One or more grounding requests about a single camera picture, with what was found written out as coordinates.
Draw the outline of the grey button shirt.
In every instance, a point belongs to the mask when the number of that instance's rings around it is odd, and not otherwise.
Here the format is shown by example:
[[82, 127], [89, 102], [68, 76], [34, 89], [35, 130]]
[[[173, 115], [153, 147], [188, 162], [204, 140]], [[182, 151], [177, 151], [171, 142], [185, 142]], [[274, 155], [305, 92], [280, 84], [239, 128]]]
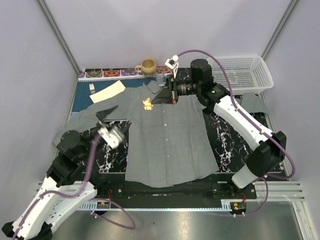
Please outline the grey button shirt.
[[84, 132], [96, 126], [97, 112], [112, 109], [108, 121], [128, 120], [125, 180], [153, 188], [202, 179], [219, 170], [212, 151], [203, 105], [195, 95], [181, 96], [177, 104], [156, 104], [145, 110], [143, 101], [155, 97], [157, 85], [127, 87], [72, 116], [63, 132]]

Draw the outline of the orange brooch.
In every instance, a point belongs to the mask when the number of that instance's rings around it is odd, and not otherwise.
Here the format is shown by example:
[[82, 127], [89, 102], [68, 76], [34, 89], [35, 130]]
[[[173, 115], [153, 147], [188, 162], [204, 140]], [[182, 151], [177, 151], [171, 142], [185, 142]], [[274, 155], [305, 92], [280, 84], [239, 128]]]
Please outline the orange brooch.
[[143, 108], [145, 111], [152, 111], [153, 110], [154, 105], [152, 104], [151, 99], [149, 97], [147, 99], [143, 100], [142, 103], [143, 103]]

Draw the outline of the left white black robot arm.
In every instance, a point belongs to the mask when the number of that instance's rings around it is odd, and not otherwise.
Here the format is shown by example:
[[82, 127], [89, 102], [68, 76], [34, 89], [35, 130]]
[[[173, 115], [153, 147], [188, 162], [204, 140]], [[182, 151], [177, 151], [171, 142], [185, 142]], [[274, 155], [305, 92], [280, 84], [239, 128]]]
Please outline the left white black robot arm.
[[70, 120], [55, 141], [58, 154], [46, 172], [39, 191], [20, 217], [7, 222], [2, 232], [12, 240], [50, 240], [60, 225], [81, 205], [103, 198], [108, 186], [92, 172], [100, 140], [112, 149], [125, 141], [124, 128], [109, 128], [104, 120], [117, 106], [85, 110], [89, 118]]

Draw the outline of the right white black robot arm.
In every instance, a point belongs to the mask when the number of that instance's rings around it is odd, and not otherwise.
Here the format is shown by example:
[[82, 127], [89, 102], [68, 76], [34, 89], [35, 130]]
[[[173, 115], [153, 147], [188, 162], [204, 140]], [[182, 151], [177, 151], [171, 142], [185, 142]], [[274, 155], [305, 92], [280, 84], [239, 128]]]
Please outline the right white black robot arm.
[[274, 133], [256, 121], [231, 96], [223, 85], [214, 82], [212, 67], [205, 59], [191, 62], [191, 76], [178, 80], [178, 56], [165, 62], [172, 70], [163, 89], [151, 101], [155, 104], [176, 104], [179, 97], [196, 95], [199, 102], [211, 112], [226, 120], [247, 142], [252, 154], [246, 164], [236, 172], [227, 185], [228, 195], [239, 198], [245, 187], [267, 175], [276, 165], [285, 159], [284, 150], [287, 138], [281, 131]]

